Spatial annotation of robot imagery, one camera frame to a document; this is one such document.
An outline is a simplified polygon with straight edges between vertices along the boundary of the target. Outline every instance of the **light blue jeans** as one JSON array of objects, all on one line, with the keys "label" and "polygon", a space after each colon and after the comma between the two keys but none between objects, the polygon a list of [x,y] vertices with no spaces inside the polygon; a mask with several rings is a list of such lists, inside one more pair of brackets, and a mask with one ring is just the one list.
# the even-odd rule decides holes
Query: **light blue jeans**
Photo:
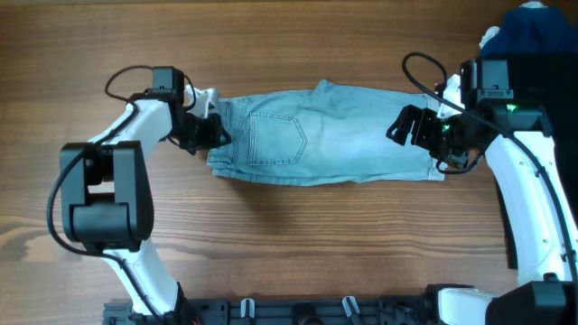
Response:
[{"label": "light blue jeans", "polygon": [[217,176],[280,185],[341,181],[442,181],[429,153],[386,138],[406,105],[438,104],[425,95],[337,86],[220,99],[232,143],[209,152]]}]

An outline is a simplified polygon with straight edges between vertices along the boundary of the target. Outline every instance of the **wooden table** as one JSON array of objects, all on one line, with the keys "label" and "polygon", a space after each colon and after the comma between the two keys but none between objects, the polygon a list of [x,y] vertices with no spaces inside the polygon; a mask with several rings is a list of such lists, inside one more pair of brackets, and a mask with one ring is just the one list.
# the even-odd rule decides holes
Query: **wooden table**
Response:
[{"label": "wooden table", "polygon": [[[124,109],[102,91],[116,70],[173,65],[223,97],[314,88],[321,79],[416,92],[400,68],[406,53],[429,53],[456,73],[516,5],[0,8],[0,323],[97,324],[104,302],[128,297],[104,262],[56,246],[44,219],[60,148],[100,133]],[[424,61],[412,69],[426,85],[439,79]],[[114,90],[129,95],[149,83],[134,73]],[[147,162],[153,238],[190,298],[377,297],[429,283],[503,293],[517,284],[485,164],[444,182],[296,188],[216,178],[204,159],[160,144]]]}]

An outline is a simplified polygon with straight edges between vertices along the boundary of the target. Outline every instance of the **black cable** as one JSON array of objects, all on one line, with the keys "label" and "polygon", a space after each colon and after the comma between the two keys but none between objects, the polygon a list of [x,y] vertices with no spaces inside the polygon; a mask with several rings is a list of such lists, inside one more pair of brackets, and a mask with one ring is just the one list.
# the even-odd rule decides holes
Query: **black cable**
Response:
[{"label": "black cable", "polygon": [[476,158],[470,163],[469,166],[467,166],[464,169],[459,169],[457,171],[445,171],[445,170],[441,170],[440,169],[440,165],[443,163],[443,159],[440,159],[437,161],[437,163],[435,164],[435,168],[437,169],[437,171],[439,173],[442,173],[444,175],[460,175],[460,174],[464,174],[464,173],[468,173],[474,170],[474,168],[476,168],[476,166],[478,165],[478,163],[480,162],[481,157],[483,157],[484,155],[481,153],[478,153],[478,155],[476,156]]},{"label": "black cable", "polygon": [[193,108],[195,106],[195,104],[197,104],[197,94],[195,94],[195,87],[192,85],[191,80],[189,79],[189,76],[184,75],[184,78],[187,79],[187,81],[189,81],[189,86],[191,86],[191,92],[192,92],[192,104],[183,107],[184,111],[188,111],[189,109]]},{"label": "black cable", "polygon": [[[465,114],[465,115],[475,119],[476,121],[480,122],[481,124],[499,132],[502,136],[504,136],[505,138],[512,141],[515,145],[517,145],[517,147],[519,147],[520,150],[523,153],[525,153],[526,156],[528,157],[528,159],[535,165],[536,177],[538,175],[542,176],[542,181],[544,182],[546,188],[548,189],[548,193],[550,194],[550,197],[552,199],[552,203],[555,207],[556,215],[558,217],[558,222],[560,223],[560,230],[562,232],[562,238],[564,240],[564,248],[566,251],[565,254],[562,255],[562,258],[564,261],[565,261],[565,258],[568,259],[568,265],[570,266],[570,275],[572,276],[572,282],[573,282],[573,286],[574,286],[574,290],[573,290],[574,291],[574,303],[576,303],[575,309],[578,311],[578,270],[576,270],[576,259],[575,259],[576,255],[575,255],[575,251],[572,250],[572,241],[570,240],[570,232],[569,232],[568,227],[566,225],[566,220],[564,219],[564,212],[562,210],[562,205],[560,204],[560,200],[558,199],[558,196],[556,195],[556,192],[555,192],[554,184],[550,180],[550,177],[548,176],[548,173],[545,170],[545,167],[540,163],[540,161],[538,161],[538,159],[534,156],[534,154],[521,141],[519,141],[513,134],[504,130],[499,125],[495,125],[495,124],[491,123],[490,121],[486,120],[485,118],[479,117],[479,116],[469,112],[468,110],[463,109],[463,108],[453,104],[451,101],[437,96],[434,92],[432,92],[432,90],[430,90],[426,86],[422,85],[419,81],[417,81],[411,75],[411,73],[409,73],[409,70],[407,69],[407,60],[409,60],[410,58],[412,58],[414,56],[422,57],[426,60],[429,60],[430,62],[432,62],[436,66],[440,67],[442,69],[442,72],[445,72],[445,69],[443,69],[442,63],[440,63],[439,61],[437,61],[436,59],[432,58],[431,56],[429,56],[427,54],[423,54],[420,52],[411,52],[411,53],[407,54],[401,62],[401,68],[404,71],[406,77],[416,87],[418,87],[420,90],[422,90],[425,94],[431,96],[432,98],[435,98],[440,103],[443,103],[443,104],[457,110],[458,112],[461,112],[462,114]],[[575,315],[574,321],[575,321],[576,325],[578,325],[578,312],[575,312],[574,315]]]},{"label": "black cable", "polygon": [[66,243],[59,236],[58,232],[56,231],[56,228],[54,227],[54,217],[53,217],[54,201],[56,200],[56,195],[58,194],[59,188],[62,186],[62,183],[64,182],[64,180],[66,179],[66,176],[70,173],[72,168],[74,168],[74,166],[76,166],[76,164],[78,162],[80,162],[80,160],[82,158],[84,158],[87,155],[87,153],[89,153],[92,150],[96,150],[104,142],[115,137],[120,130],[122,130],[128,123],[130,123],[130,121],[133,120],[133,118],[135,118],[135,116],[138,115],[139,108],[138,108],[138,105],[134,101],[132,101],[128,98],[125,98],[125,97],[121,97],[119,95],[112,94],[112,93],[110,93],[110,91],[108,91],[108,88],[110,87],[110,84],[112,83],[112,81],[114,79],[116,79],[119,75],[121,75],[122,73],[124,73],[126,71],[135,70],[135,69],[149,69],[149,70],[151,70],[152,67],[149,67],[149,66],[131,66],[131,67],[121,69],[117,73],[112,75],[112,77],[110,77],[110,79],[108,80],[108,82],[105,86],[105,93],[107,95],[109,95],[110,97],[112,97],[114,99],[122,100],[122,101],[132,105],[134,108],[133,111],[125,120],[123,120],[120,123],[120,125],[118,125],[114,129],[110,130],[110,132],[107,135],[105,135],[104,137],[102,137],[101,139],[96,141],[94,144],[90,144],[90,145],[86,146],[79,154],[77,154],[74,158],[72,158],[72,161],[70,161],[69,164],[66,165],[66,167],[64,167],[64,169],[61,171],[60,175],[56,179],[56,182],[54,182],[54,186],[52,187],[51,194],[48,198],[48,204],[47,204],[47,208],[46,208],[46,222],[48,224],[48,230],[49,230],[50,234],[52,235],[52,238],[54,238],[54,240],[60,246],[62,246],[64,249],[68,250],[69,252],[74,253],[74,254],[78,254],[78,255],[84,255],[84,256],[107,258],[107,259],[110,259],[112,261],[117,262],[118,266],[125,272],[126,278],[131,283],[131,285],[135,288],[136,294],[138,294],[138,297],[144,303],[146,308],[151,312],[151,314],[156,319],[156,321],[158,321],[160,324],[164,324],[164,319],[161,318],[161,316],[159,316],[159,314],[156,313],[153,306],[148,301],[146,295],[143,293],[142,289],[138,286],[138,283],[136,283],[135,278],[133,277],[133,275],[130,273],[130,270],[126,266],[125,260],[123,260],[119,257],[116,257],[114,255],[110,255],[110,254],[90,253],[90,252],[85,251],[85,250],[77,249],[77,248],[69,245],[68,243]]}]

